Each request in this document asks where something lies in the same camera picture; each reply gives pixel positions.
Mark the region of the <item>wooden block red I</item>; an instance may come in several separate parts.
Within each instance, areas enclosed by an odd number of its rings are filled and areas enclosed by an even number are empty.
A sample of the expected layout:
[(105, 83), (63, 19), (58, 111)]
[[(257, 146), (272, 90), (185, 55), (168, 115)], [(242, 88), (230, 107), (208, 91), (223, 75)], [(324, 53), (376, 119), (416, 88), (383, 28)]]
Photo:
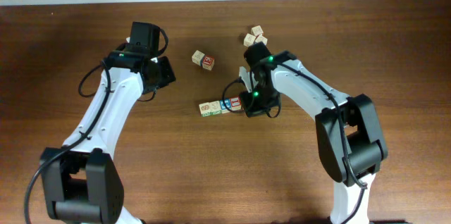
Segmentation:
[(242, 108), (242, 103), (239, 97), (230, 98), (230, 108), (232, 111), (239, 111)]

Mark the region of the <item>wooden block blue 5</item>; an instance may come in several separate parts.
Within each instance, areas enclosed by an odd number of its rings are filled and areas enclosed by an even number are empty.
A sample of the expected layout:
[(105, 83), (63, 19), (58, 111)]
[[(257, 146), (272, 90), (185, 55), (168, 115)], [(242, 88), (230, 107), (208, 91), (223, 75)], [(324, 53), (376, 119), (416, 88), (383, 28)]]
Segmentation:
[(221, 113), (229, 113), (231, 110), (230, 99), (220, 100)]

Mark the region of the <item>wooden block green N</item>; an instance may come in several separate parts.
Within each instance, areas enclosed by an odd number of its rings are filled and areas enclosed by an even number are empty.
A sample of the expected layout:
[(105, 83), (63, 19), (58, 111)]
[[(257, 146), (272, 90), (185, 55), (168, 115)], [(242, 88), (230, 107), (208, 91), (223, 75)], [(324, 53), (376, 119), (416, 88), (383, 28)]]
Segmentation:
[(212, 101), (209, 103), (211, 114), (217, 115), (222, 113), (221, 103), (220, 101)]

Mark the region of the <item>plain wooden picture block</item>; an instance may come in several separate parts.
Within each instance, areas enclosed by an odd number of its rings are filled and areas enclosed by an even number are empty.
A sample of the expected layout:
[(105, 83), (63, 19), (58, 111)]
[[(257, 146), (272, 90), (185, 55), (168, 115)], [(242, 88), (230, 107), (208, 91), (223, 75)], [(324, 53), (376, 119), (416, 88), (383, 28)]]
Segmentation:
[(206, 102), (206, 103), (200, 104), (199, 105), (199, 112), (200, 112), (202, 117), (210, 116), (211, 115), (210, 103)]

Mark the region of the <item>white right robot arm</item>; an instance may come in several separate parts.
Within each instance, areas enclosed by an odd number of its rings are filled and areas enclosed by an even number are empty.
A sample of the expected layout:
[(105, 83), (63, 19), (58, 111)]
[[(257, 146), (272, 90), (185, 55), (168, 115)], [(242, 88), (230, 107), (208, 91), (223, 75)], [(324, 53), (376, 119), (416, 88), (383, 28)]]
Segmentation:
[(239, 98), (247, 117), (281, 108), (283, 95), (315, 122), (321, 164), (333, 180), (331, 223), (368, 223), (371, 184), (388, 147), (372, 100), (351, 97), (310, 73), (289, 51), (272, 54), (265, 44), (248, 47), (240, 68), (246, 90)]

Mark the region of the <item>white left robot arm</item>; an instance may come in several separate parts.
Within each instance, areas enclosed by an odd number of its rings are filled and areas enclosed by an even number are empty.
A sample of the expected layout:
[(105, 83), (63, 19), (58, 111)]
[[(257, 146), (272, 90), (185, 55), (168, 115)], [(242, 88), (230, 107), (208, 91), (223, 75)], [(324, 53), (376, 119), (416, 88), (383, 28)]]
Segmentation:
[(124, 207), (124, 187), (113, 157), (127, 117), (145, 94), (175, 81), (159, 40), (165, 31), (134, 22), (130, 36), (99, 64), (101, 81), (78, 126), (59, 148), (47, 147), (27, 187), (24, 216), (34, 183), (42, 180), (47, 213), (64, 223), (136, 223)]

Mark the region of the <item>wooden block blue side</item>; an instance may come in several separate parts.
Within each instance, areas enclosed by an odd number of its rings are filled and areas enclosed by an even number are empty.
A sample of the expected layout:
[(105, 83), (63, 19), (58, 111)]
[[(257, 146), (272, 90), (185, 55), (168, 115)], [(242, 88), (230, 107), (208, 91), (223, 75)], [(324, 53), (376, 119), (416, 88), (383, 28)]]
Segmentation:
[(192, 62), (196, 63), (198, 66), (201, 66), (204, 60), (205, 54), (199, 50), (196, 50), (192, 55)]

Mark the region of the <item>wooden block red E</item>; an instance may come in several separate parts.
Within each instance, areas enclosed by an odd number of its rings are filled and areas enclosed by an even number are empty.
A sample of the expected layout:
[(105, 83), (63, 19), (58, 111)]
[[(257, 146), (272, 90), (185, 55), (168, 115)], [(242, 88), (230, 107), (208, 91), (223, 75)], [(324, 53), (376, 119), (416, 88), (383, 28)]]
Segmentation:
[(215, 64), (214, 57), (205, 55), (202, 59), (202, 67), (206, 70), (212, 70)]

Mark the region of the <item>wooden block blue letter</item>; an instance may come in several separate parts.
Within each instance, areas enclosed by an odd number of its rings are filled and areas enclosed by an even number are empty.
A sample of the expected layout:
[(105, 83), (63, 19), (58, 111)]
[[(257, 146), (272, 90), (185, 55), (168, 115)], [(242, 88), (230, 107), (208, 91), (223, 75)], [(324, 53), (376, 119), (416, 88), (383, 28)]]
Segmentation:
[(265, 36), (263, 36), (263, 35), (259, 35), (259, 36), (257, 36), (256, 37), (256, 39), (254, 40), (254, 42), (255, 43), (263, 43), (264, 45), (267, 45), (267, 43), (268, 43), (268, 39), (265, 37)]

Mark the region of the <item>wooden block red side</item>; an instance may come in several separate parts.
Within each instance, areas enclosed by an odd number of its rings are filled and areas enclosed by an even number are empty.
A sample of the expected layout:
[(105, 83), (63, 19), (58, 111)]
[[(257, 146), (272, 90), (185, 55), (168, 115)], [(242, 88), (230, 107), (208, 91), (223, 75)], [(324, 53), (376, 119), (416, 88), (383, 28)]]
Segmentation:
[(256, 36), (254, 36), (254, 35), (252, 35), (250, 33), (247, 33), (245, 35), (244, 39), (243, 39), (243, 45), (244, 46), (251, 46), (251, 45), (253, 45), (255, 43), (255, 39), (256, 38), (257, 38)]

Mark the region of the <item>wooden block rear plain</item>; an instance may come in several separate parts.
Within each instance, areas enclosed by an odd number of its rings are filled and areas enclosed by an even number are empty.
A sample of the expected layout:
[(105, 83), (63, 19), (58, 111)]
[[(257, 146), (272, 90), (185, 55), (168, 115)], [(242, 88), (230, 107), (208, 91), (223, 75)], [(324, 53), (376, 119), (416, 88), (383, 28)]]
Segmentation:
[(264, 31), (260, 25), (257, 25), (257, 26), (254, 26), (251, 28), (251, 34), (254, 35), (255, 37), (263, 35), (263, 33), (264, 33)]

